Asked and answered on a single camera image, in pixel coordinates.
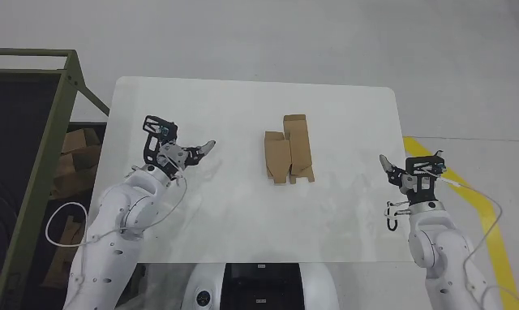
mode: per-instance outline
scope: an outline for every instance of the metal frame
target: metal frame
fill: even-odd
[[[43,131],[32,167],[24,200],[16,222],[15,232],[0,274],[0,308],[19,309],[41,223],[45,214],[54,171],[58,165],[66,129],[70,122],[77,92],[81,92],[108,116],[109,108],[87,88],[75,50],[1,49],[0,56],[66,57],[63,69],[0,69],[0,75],[55,74],[60,75],[54,101]]]

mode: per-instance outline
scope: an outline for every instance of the concrete floor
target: concrete floor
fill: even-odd
[[[390,87],[404,136],[503,204],[519,284],[519,0],[0,0],[0,29],[0,46],[78,50],[108,104],[123,75]],[[103,116],[78,99],[73,119]],[[477,242],[475,210],[439,195]],[[487,250],[476,263],[494,282]],[[429,307],[413,263],[330,266],[343,309]]]

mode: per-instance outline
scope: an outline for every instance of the yellow line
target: yellow line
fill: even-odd
[[[426,148],[413,138],[404,137],[404,146],[405,150],[413,157],[431,155]],[[449,168],[447,169],[447,172],[443,174],[443,177],[470,187],[462,177]],[[487,232],[495,221],[495,212],[492,202],[481,194],[471,191],[470,189],[453,185],[449,186],[478,211],[483,232]],[[496,225],[488,235],[487,247],[492,267],[494,268],[497,284],[509,289],[510,291],[516,292],[516,283],[513,280],[512,268],[508,262],[508,255],[506,253],[503,238],[501,237],[499,225]],[[501,291],[500,295],[501,301],[503,302],[503,310],[517,309],[517,301],[511,295],[505,291]]]

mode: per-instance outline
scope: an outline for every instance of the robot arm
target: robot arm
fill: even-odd
[[[409,157],[405,170],[380,155],[380,163],[391,184],[407,195],[407,210],[390,211],[388,217],[410,216],[409,247],[414,262],[427,270],[425,286],[434,310],[480,310],[487,281],[469,257],[472,243],[456,228],[444,205],[435,198],[435,181],[445,172],[441,151],[429,157]],[[491,295],[486,310],[497,309]]]
[[[85,231],[86,243],[72,262],[64,308],[115,308],[137,265],[143,232],[158,223],[154,221],[165,190],[178,172],[198,165],[216,143],[178,146],[178,127],[154,116],[145,119],[143,129],[148,132],[146,165],[102,194],[99,213]]]

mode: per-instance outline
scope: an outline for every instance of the wire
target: wire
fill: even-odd
[[[49,241],[51,244],[53,244],[54,246],[58,246],[58,247],[79,247],[79,246],[83,246],[84,244],[87,244],[86,243],[86,237],[87,237],[87,227],[85,226],[84,228],[84,234],[83,234],[83,242],[82,243],[77,243],[77,244],[61,244],[61,243],[56,243],[55,241],[53,241],[50,237],[49,237],[49,227],[50,227],[50,223],[52,222],[52,220],[54,219],[54,217],[56,216],[56,214],[58,214],[59,210],[63,209],[65,206],[67,205],[77,205],[79,206],[82,210],[83,210],[83,213],[84,213],[84,217],[85,217],[85,223],[88,222],[88,212],[86,210],[86,208],[84,206],[82,206],[80,203],[78,202],[68,202],[68,203],[65,203],[64,205],[60,206],[56,211],[54,211],[54,213],[50,216],[50,219],[49,221],[47,222],[47,226],[45,227],[45,237],[47,238],[47,241]]]
[[[454,186],[457,186],[457,187],[463,187],[463,188],[466,188],[466,189],[469,189],[473,192],[477,192],[478,194],[481,194],[483,196],[485,196],[488,200],[490,200],[492,203],[495,204],[495,206],[497,206],[497,209],[499,210],[499,213],[497,215],[497,217],[495,218],[494,222],[492,223],[492,225],[490,226],[490,228],[488,229],[487,233],[485,233],[485,235],[481,238],[481,240],[479,240],[479,243],[478,245],[476,246],[476,248],[474,248],[474,250],[465,258],[465,260],[463,261],[463,272],[464,272],[464,276],[465,276],[465,288],[466,290],[470,293],[470,295],[472,295],[472,299],[474,299],[474,302],[482,309],[484,310],[484,304],[485,304],[485,296],[487,296],[487,292],[491,289],[494,289],[494,288],[497,288],[497,289],[500,289],[502,291],[505,291],[507,293],[509,293],[512,297],[514,297],[517,301],[519,301],[519,297],[513,293],[512,291],[510,291],[509,289],[505,288],[505,287],[502,287],[502,286],[499,286],[499,285],[492,285],[492,286],[487,286],[485,288],[485,290],[483,291],[483,293],[481,294],[481,303],[479,303],[474,294],[472,293],[471,289],[473,289],[473,284],[469,282],[469,275],[467,273],[467,268],[466,268],[466,265],[467,265],[467,262],[469,261],[469,259],[476,253],[477,250],[480,249],[480,247],[483,245],[483,243],[487,240],[488,236],[490,235],[490,233],[492,232],[492,230],[494,229],[494,227],[497,225],[497,222],[499,222],[499,220],[501,219],[501,216],[503,215],[503,208],[501,207],[501,205],[496,201],[494,200],[493,198],[491,198],[489,195],[475,189],[475,188],[472,188],[472,187],[469,187],[469,186],[466,186],[462,183],[458,183],[458,182],[455,182],[453,180],[450,180],[450,179],[444,179],[444,178],[441,178],[439,175],[437,174],[432,174],[430,171],[427,171],[425,169],[422,169],[423,171],[425,171],[426,173],[430,174],[431,176],[434,176],[436,178],[438,178],[439,180],[443,181],[443,182],[446,182],[446,183],[450,183]]]
[[[79,246],[87,245],[89,243],[96,243],[97,241],[101,240],[101,238],[104,238],[105,236],[107,236],[107,235],[109,235],[109,234],[111,234],[113,232],[116,232],[116,231],[129,230],[129,229],[130,230],[146,230],[146,229],[149,229],[152,226],[156,226],[157,224],[163,222],[180,205],[180,203],[184,200],[184,196],[186,195],[186,192],[187,192],[187,179],[185,177],[182,177],[182,179],[184,179],[184,192],[183,192],[182,197],[180,198],[180,200],[177,202],[177,204],[163,218],[161,218],[157,222],[152,223],[149,226],[120,226],[119,228],[113,229],[111,231],[108,231],[108,232],[104,233],[103,235],[94,235],[92,237],[92,240],[89,240],[89,241],[86,240],[87,230],[86,230],[86,227],[85,227],[85,232],[84,232],[84,236],[83,236],[84,239],[83,239],[82,243],[77,243],[77,244],[61,244],[61,243],[56,243],[55,241],[53,241],[49,237],[49,226],[50,226],[50,223],[52,222],[54,216],[59,212],[59,210],[61,210],[65,206],[67,206],[67,205],[78,205],[78,206],[80,206],[81,209],[83,209],[83,211],[85,213],[85,223],[88,223],[88,213],[87,213],[86,208],[84,206],[82,206],[80,203],[69,202],[69,203],[65,203],[64,205],[60,206],[52,214],[52,216],[50,217],[49,221],[47,222],[47,227],[45,228],[45,237],[46,237],[47,241],[49,241],[54,246],[58,246],[58,247],[79,247]]]
[[[70,244],[61,244],[61,243],[56,243],[54,242],[50,237],[49,237],[49,226],[50,226],[50,223],[52,222],[52,219],[56,216],[56,214],[58,214],[59,210],[63,209],[65,206],[67,205],[76,205],[76,206],[79,206],[83,212],[84,212],[84,217],[85,217],[85,220],[84,220],[84,223],[85,223],[85,226],[84,226],[84,233],[83,233],[83,242],[82,243],[78,243],[76,245],[70,245]],[[50,216],[50,219],[47,221],[47,226],[45,227],[45,237],[47,238],[47,241],[49,241],[51,244],[53,244],[54,246],[58,246],[58,247],[78,247],[78,246],[82,246],[84,244],[87,244],[87,223],[88,223],[88,212],[86,210],[86,208],[84,206],[82,206],[80,203],[78,202],[68,202],[68,203],[65,203],[64,205],[60,206],[56,211],[54,211],[54,213]],[[81,266],[80,266],[80,271],[79,271],[79,276],[80,277],[83,277],[83,273],[84,273],[84,248],[81,248]],[[79,282],[79,286],[78,286],[78,289],[76,290],[76,293],[74,294],[74,296],[71,298],[71,300],[65,304],[63,306],[63,310],[67,309],[68,306],[72,303],[72,301],[74,301],[75,297],[78,295],[78,292],[79,290],[81,289],[81,286],[83,285],[83,280]]]

